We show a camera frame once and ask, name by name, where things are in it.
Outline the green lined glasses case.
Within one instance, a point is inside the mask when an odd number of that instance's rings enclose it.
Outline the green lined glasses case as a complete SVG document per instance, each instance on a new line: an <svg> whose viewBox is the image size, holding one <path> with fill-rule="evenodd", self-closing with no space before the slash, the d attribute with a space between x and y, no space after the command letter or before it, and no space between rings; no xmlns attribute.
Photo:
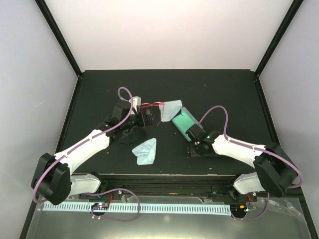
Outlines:
<svg viewBox="0 0 319 239"><path fill-rule="evenodd" d="M176 115L172 119L173 124L181 132L188 142L191 142L191 138L186 132L194 125L198 124L198 120L189 112L186 107L180 109L180 114Z"/></svg>

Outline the black round sunglasses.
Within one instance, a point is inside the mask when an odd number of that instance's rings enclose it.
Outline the black round sunglasses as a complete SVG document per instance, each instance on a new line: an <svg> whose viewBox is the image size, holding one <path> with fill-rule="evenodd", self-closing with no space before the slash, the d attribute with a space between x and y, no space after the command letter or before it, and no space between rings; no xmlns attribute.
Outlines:
<svg viewBox="0 0 319 239"><path fill-rule="evenodd" d="M131 130L123 132L123 135L119 139L119 144L129 145L138 142L146 136L146 132L143 128L136 127Z"/></svg>

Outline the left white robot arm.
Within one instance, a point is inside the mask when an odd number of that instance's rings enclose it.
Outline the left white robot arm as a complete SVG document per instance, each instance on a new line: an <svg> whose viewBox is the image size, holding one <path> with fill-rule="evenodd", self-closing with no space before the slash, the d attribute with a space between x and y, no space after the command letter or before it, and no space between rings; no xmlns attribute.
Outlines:
<svg viewBox="0 0 319 239"><path fill-rule="evenodd" d="M112 114L85 138L62 152L43 154L31 182L33 201L40 203L37 196L42 196L45 201L59 205L69 196L77 194L103 198L107 186L101 183L99 176L96 173L74 175L76 169L96 153L122 139L125 133L153 125L156 119L161 118L163 109L163 102L139 104L136 99L119 101Z"/></svg>

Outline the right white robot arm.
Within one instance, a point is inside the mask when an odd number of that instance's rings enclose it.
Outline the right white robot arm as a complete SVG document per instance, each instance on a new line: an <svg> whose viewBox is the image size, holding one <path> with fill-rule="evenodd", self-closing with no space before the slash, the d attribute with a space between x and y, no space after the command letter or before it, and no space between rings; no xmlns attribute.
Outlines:
<svg viewBox="0 0 319 239"><path fill-rule="evenodd" d="M218 131L206 133L197 124L193 124L186 135L190 138L191 157L226 156L255 170L236 176L232 185L227 187L227 196L233 201L253 192L266 192L273 197L281 197L298 177L295 165L275 143L255 145L225 137Z"/></svg>

